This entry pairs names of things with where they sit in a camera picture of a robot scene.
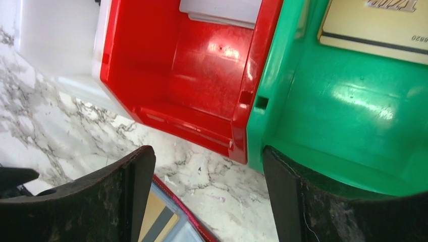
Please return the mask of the red leather card holder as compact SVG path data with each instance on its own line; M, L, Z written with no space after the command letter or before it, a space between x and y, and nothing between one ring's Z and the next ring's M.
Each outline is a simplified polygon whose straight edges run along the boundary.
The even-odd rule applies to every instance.
M150 192L158 195L179 216L178 222L163 242L220 240L156 175L153 176Z

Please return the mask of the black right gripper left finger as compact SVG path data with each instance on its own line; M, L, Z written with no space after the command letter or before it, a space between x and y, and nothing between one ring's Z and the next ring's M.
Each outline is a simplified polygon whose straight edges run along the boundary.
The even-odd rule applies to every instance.
M156 157L142 146L36 196L1 200L1 241L138 241Z

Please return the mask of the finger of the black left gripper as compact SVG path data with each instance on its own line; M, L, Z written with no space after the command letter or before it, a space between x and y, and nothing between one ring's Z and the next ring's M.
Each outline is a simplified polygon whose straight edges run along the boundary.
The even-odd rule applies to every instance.
M1 167L1 197L32 197L24 184L39 177L31 168Z

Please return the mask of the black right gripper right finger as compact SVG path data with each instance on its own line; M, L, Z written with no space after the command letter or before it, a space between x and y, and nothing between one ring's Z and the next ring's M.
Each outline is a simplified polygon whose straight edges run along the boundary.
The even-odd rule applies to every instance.
M396 197L307 168L272 146L262 155L279 241L427 241L427 193Z

